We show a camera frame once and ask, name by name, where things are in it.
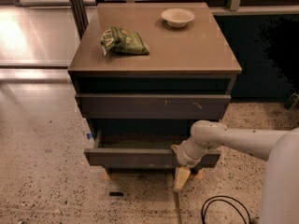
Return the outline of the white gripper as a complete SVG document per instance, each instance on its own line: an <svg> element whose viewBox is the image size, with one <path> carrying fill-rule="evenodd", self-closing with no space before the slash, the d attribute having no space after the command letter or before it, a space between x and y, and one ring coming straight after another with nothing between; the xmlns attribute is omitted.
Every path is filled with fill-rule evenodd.
<svg viewBox="0 0 299 224"><path fill-rule="evenodd" d="M191 174L189 168L195 167L201 161L208 153L209 146L202 146L189 138L180 145L172 145L171 149L177 154L178 163L184 166L176 169L174 180L174 191L181 191Z"/></svg>

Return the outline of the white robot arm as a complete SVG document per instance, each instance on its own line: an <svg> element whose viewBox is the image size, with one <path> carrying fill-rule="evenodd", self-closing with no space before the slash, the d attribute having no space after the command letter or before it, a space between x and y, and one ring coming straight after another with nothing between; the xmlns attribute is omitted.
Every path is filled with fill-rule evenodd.
<svg viewBox="0 0 299 224"><path fill-rule="evenodd" d="M199 120L190 137L173 145L179 168L174 190L184 187L191 169L220 146L267 162L258 224L299 224L299 129L290 131L233 129Z"/></svg>

